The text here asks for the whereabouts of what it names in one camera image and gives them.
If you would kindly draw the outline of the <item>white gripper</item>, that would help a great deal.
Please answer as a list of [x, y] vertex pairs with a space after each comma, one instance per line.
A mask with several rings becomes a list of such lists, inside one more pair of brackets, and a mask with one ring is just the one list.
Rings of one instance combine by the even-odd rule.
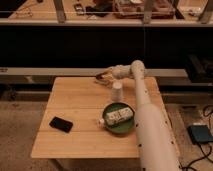
[[129, 78], [131, 76], [131, 67], [129, 65], [116, 65], [114, 67], [106, 68], [102, 74], [112, 74], [112, 76], [104, 76], [104, 81], [114, 82], [116, 79]]

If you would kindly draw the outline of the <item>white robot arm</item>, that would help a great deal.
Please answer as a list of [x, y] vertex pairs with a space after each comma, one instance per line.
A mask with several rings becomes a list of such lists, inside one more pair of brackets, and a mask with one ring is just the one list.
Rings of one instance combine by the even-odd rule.
[[115, 79], [135, 81], [135, 131], [142, 171], [181, 171], [179, 157], [163, 112], [152, 103], [146, 83], [145, 66], [140, 60], [130, 65], [109, 67], [106, 73]]

